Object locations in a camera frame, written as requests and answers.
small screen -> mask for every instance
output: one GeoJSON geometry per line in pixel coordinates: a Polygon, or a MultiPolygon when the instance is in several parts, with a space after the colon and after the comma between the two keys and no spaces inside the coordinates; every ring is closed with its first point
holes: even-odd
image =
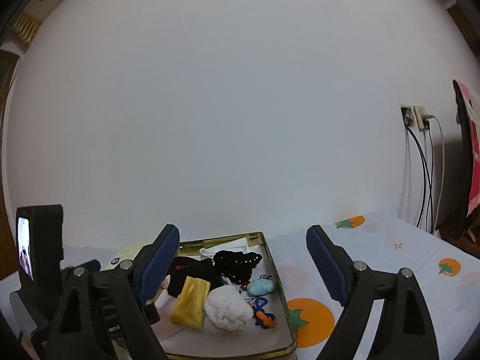
{"type": "Polygon", "coordinates": [[[33,280],[32,259],[30,256],[30,227],[26,218],[18,218],[18,259],[20,260],[20,266],[33,280]]]}

black fabric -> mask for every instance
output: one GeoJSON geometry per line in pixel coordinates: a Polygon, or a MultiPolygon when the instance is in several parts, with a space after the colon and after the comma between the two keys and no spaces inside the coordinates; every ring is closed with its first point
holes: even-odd
{"type": "Polygon", "coordinates": [[[177,256],[173,258],[172,264],[170,265],[170,268],[166,273],[167,275],[171,275],[172,273],[177,272],[180,269],[186,268],[196,263],[198,263],[198,260],[192,257],[177,256]]]}
{"type": "Polygon", "coordinates": [[[261,254],[252,251],[244,254],[241,251],[220,250],[213,256],[215,270],[235,284],[249,281],[251,270],[257,266],[261,259],[261,254]]]}
{"type": "Polygon", "coordinates": [[[187,276],[210,282],[210,291],[224,285],[210,258],[198,261],[190,257],[175,257],[170,268],[170,284],[167,293],[175,298],[182,292],[187,276]]]}

metal screw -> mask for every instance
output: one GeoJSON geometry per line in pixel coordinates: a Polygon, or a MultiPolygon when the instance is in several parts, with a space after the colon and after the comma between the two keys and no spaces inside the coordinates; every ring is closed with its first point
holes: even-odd
{"type": "Polygon", "coordinates": [[[413,272],[408,269],[408,268],[402,268],[401,270],[402,275],[404,275],[406,278],[411,278],[413,276],[413,272]]]}
{"type": "Polygon", "coordinates": [[[353,267],[357,271],[364,271],[365,269],[367,269],[367,264],[365,264],[363,261],[356,261],[353,263],[353,267]]]}
{"type": "Polygon", "coordinates": [[[75,276],[82,276],[84,273],[85,273],[85,268],[83,268],[82,266],[79,266],[78,268],[75,268],[73,270],[73,274],[75,276]]]}
{"type": "Polygon", "coordinates": [[[121,269],[124,269],[124,270],[128,270],[131,268],[131,266],[133,265],[134,263],[132,262],[131,259],[124,259],[121,263],[120,263],[120,268],[121,269]]]}

white towel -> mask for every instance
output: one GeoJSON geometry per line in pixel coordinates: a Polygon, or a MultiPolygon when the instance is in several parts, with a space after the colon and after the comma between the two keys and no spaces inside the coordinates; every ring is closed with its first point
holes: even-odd
{"type": "Polygon", "coordinates": [[[245,330],[254,317],[254,310],[234,286],[212,290],[205,299],[203,308],[217,328],[229,332],[245,330]]]}

yellow knit fabric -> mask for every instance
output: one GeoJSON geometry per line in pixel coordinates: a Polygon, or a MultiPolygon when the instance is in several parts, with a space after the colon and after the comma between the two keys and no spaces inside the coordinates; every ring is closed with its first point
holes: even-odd
{"type": "Polygon", "coordinates": [[[202,330],[205,318],[203,303],[209,289],[210,282],[187,276],[178,296],[178,302],[173,309],[171,321],[202,330]]]}

